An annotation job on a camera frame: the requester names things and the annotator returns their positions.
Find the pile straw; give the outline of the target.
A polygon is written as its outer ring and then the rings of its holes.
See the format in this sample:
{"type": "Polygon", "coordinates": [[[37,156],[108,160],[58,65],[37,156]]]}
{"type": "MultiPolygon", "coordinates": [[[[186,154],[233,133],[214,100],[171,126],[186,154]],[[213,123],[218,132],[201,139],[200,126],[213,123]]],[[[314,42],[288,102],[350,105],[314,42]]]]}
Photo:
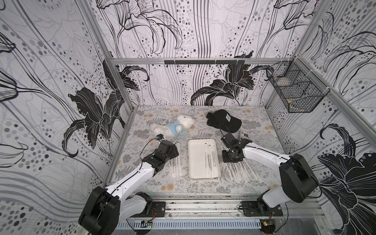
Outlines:
{"type": "Polygon", "coordinates": [[[182,176],[182,167],[181,167],[181,158],[180,158],[180,143],[175,143],[177,150],[178,150],[178,156],[170,159],[168,161],[169,170],[170,170],[170,176],[172,178],[181,177],[182,176]]]}
{"type": "Polygon", "coordinates": [[[246,160],[238,163],[226,163],[225,165],[229,179],[234,182],[243,183],[260,179],[246,160]]]}

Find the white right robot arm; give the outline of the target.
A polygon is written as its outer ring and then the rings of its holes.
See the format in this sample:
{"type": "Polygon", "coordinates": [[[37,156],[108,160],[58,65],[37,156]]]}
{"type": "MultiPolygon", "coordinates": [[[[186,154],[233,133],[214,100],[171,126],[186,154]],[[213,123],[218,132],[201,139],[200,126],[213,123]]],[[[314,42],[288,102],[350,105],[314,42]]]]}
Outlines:
{"type": "Polygon", "coordinates": [[[281,185],[258,197],[260,209],[273,209],[289,201],[301,203],[320,186],[307,161],[299,154],[277,153],[251,140],[238,140],[232,133],[224,135],[221,141],[227,148],[222,151],[225,163],[240,163],[244,159],[250,159],[280,174],[281,185]]]}

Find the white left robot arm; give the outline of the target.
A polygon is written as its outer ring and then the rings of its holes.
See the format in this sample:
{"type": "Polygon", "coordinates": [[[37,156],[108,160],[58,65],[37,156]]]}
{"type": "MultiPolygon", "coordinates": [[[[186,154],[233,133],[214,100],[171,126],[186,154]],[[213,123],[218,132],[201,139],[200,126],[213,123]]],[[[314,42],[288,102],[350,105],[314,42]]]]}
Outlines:
{"type": "Polygon", "coordinates": [[[130,195],[143,183],[152,179],[165,164],[179,156],[177,146],[160,140],[159,146],[144,157],[138,167],[117,182],[96,187],[84,206],[78,224],[90,235],[110,235],[120,221],[136,215],[149,215],[153,199],[146,193],[130,195]]]}

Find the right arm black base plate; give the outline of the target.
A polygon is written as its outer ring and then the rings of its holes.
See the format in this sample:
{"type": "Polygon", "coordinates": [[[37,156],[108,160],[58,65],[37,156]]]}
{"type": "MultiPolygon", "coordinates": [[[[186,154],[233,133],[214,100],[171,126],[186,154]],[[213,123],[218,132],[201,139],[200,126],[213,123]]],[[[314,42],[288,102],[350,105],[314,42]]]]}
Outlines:
{"type": "Polygon", "coordinates": [[[241,201],[239,210],[243,212],[245,217],[278,217],[284,215],[282,208],[279,205],[274,208],[270,208],[266,204],[258,201],[241,201]]]}

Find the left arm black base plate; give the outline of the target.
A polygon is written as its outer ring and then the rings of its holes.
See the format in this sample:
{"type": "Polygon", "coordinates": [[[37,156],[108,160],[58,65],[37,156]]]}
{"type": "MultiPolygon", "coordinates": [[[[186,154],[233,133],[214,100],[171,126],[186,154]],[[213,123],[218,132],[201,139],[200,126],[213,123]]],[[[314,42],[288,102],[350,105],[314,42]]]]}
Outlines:
{"type": "Polygon", "coordinates": [[[140,217],[147,218],[162,218],[165,216],[166,202],[165,201],[153,201],[147,203],[144,211],[140,214],[140,217]]]}

